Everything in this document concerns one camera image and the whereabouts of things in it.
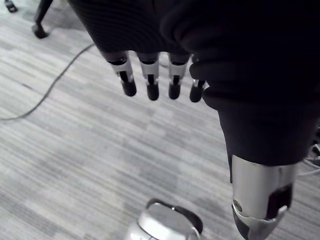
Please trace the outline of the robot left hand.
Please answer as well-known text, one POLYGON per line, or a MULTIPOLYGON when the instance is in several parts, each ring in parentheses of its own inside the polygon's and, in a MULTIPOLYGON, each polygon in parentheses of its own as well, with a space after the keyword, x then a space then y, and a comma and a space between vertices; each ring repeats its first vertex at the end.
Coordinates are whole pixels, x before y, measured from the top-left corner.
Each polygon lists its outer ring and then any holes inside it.
POLYGON ((104 57, 171 52, 196 58, 203 100, 224 134, 232 211, 264 240, 292 202, 298 163, 320 121, 317 0, 72 0, 104 57))

